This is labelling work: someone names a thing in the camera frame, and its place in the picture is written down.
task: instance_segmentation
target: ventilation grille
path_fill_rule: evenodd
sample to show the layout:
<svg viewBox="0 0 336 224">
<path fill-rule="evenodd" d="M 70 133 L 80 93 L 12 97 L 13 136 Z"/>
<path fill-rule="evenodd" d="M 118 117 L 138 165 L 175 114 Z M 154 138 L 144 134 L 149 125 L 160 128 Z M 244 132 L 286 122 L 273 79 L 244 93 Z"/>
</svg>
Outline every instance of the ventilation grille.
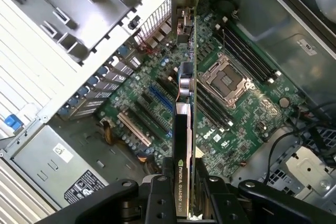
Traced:
<svg viewBox="0 0 336 224">
<path fill-rule="evenodd" d="M 304 188 L 297 179 L 288 176 L 282 169 L 276 169 L 270 175 L 268 185 L 290 196 L 295 196 Z"/>
<path fill-rule="evenodd" d="M 324 143 L 327 147 L 332 148 L 336 145 L 336 131 L 330 129 L 319 129 L 320 135 L 322 136 Z M 308 137 L 307 146 L 312 148 L 315 151 L 318 151 L 314 141 L 311 139 L 311 136 Z"/>
<path fill-rule="evenodd" d="M 171 0 L 166 0 L 153 12 L 141 26 L 141 31 L 135 36 L 135 41 L 140 44 L 145 41 L 171 14 Z"/>
</svg>

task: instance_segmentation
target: power supply label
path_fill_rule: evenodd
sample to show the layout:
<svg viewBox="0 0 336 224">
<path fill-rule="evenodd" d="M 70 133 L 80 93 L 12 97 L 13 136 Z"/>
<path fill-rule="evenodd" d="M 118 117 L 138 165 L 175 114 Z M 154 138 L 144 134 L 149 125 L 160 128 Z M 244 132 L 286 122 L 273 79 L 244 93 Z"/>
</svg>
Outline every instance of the power supply label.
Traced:
<svg viewBox="0 0 336 224">
<path fill-rule="evenodd" d="M 104 188 L 105 185 L 94 175 L 87 170 L 65 193 L 64 199 L 69 204 L 75 203 L 83 199 L 94 191 Z"/>
</svg>

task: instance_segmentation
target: label sticker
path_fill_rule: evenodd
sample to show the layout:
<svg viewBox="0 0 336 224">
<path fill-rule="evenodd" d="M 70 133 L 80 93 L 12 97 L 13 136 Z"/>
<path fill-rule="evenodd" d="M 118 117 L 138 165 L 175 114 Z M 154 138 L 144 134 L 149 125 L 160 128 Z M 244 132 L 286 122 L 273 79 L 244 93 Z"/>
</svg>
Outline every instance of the label sticker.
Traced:
<svg viewBox="0 0 336 224">
<path fill-rule="evenodd" d="M 66 163 L 69 163 L 73 158 L 71 152 L 69 152 L 63 145 L 57 144 L 54 149 L 52 149 L 60 158 L 62 158 Z"/>
<path fill-rule="evenodd" d="M 80 199 L 104 188 L 105 185 L 94 175 L 87 170 L 65 193 L 64 199 L 69 204 L 75 203 Z"/>
<path fill-rule="evenodd" d="M 297 43 L 301 46 L 301 48 L 306 51 L 306 53 L 310 56 L 317 55 L 317 52 L 313 49 L 311 45 L 309 45 L 305 39 L 298 40 Z"/>
</svg>

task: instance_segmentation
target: black cable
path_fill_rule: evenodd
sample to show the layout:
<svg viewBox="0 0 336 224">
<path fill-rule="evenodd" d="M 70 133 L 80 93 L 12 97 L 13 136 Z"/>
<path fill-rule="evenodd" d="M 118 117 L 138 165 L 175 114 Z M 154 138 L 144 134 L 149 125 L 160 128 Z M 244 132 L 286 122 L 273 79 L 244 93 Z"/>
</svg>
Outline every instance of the black cable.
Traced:
<svg viewBox="0 0 336 224">
<path fill-rule="evenodd" d="M 294 129 L 292 132 L 288 132 L 282 136 L 280 136 L 278 139 L 276 139 L 271 147 L 271 150 L 269 152 L 269 156 L 268 156 L 268 162 L 267 162 L 267 173 L 266 173 L 266 177 L 265 177 L 265 180 L 264 180 L 264 184 L 267 185 L 268 181 L 269 181 L 269 177 L 270 177 L 270 173 L 271 173 L 271 158 L 272 158 L 272 154 L 277 146 L 277 144 L 282 140 L 284 139 L 285 137 L 287 136 L 290 136 L 290 135 L 294 135 L 294 134 L 297 134 L 297 133 L 303 133 L 307 130 L 309 130 L 310 128 L 313 128 L 313 127 L 316 127 L 318 126 L 319 124 L 321 123 L 325 123 L 325 122 L 320 122 L 320 121 L 316 121 L 316 122 L 313 122 L 303 128 L 300 128 L 300 129 Z"/>
<path fill-rule="evenodd" d="M 320 109 L 320 108 L 322 108 L 322 107 L 325 107 L 325 106 L 328 106 L 328 105 L 333 105 L 333 104 L 336 104 L 336 101 L 330 101 L 330 102 L 322 103 L 322 104 L 320 104 L 320 105 L 318 105 L 318 106 L 316 106 L 316 107 L 314 107 L 314 108 L 311 108 L 311 109 L 309 109 L 308 111 L 305 111 L 305 112 L 306 112 L 306 113 L 310 113 L 310 112 L 313 112 L 313 111 L 315 111 L 315 110 L 318 110 L 318 109 Z"/>
</svg>

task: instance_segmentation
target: blue latch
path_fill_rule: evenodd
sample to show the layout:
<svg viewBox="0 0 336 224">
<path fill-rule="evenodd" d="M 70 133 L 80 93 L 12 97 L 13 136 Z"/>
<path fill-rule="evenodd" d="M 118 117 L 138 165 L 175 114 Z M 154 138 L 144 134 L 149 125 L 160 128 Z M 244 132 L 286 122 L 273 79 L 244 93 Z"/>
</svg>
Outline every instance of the blue latch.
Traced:
<svg viewBox="0 0 336 224">
<path fill-rule="evenodd" d="M 5 124 L 16 131 L 23 125 L 23 122 L 16 115 L 12 114 L 5 119 Z"/>
</svg>

